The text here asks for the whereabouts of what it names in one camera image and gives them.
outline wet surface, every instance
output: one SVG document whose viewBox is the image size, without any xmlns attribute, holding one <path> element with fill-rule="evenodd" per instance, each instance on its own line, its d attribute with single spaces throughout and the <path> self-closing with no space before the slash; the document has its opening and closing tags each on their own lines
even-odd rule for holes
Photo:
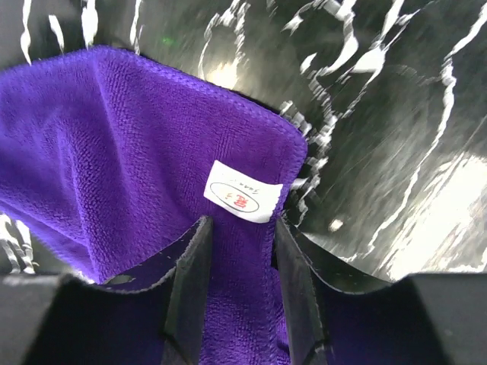
<svg viewBox="0 0 487 365">
<path fill-rule="evenodd" d="M 484 271 L 483 5 L 3 0 L 0 68 L 93 39 L 252 97 L 309 141 L 287 203 L 308 238 L 387 280 Z"/>
</svg>

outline purple towel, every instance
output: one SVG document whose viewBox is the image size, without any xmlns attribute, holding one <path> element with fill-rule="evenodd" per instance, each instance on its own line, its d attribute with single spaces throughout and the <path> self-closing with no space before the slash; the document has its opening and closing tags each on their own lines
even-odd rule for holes
<svg viewBox="0 0 487 365">
<path fill-rule="evenodd" d="M 273 230 L 306 150 L 270 111 L 122 50 L 0 76 L 0 209 L 88 277 L 105 281 L 214 218 L 205 364 L 278 362 Z M 216 160 L 283 184 L 269 223 L 203 197 Z"/>
</svg>

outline microfiber towel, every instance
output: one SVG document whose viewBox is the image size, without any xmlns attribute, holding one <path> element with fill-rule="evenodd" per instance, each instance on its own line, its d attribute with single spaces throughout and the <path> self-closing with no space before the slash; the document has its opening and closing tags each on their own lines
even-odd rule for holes
<svg viewBox="0 0 487 365">
<path fill-rule="evenodd" d="M 0 75 L 0 210 L 101 283 L 214 220 L 203 364 L 277 363 L 275 220 L 307 145 L 281 117 L 124 50 Z M 204 198 L 215 161 L 282 184 L 268 223 Z"/>
</svg>

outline white label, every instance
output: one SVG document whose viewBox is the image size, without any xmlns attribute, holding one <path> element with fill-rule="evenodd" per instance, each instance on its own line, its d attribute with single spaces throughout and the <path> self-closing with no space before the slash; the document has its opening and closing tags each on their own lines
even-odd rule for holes
<svg viewBox="0 0 487 365">
<path fill-rule="evenodd" d="M 281 190 L 282 184 L 265 184 L 216 160 L 208 176 L 204 196 L 246 221 L 267 223 Z"/>
</svg>

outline black plastic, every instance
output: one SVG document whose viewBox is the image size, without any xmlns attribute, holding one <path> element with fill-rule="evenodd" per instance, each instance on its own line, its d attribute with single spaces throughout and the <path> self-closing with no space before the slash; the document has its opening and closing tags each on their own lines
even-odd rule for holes
<svg viewBox="0 0 487 365">
<path fill-rule="evenodd" d="M 487 363 L 487 275 L 418 274 L 389 284 L 282 219 L 275 246 L 293 364 Z"/>
<path fill-rule="evenodd" d="M 71 275 L 1 277 L 0 364 L 198 363 L 211 254 L 212 219 L 203 217 L 121 275 L 130 280 L 97 286 Z M 159 265 L 167 257 L 172 266 Z"/>
</svg>

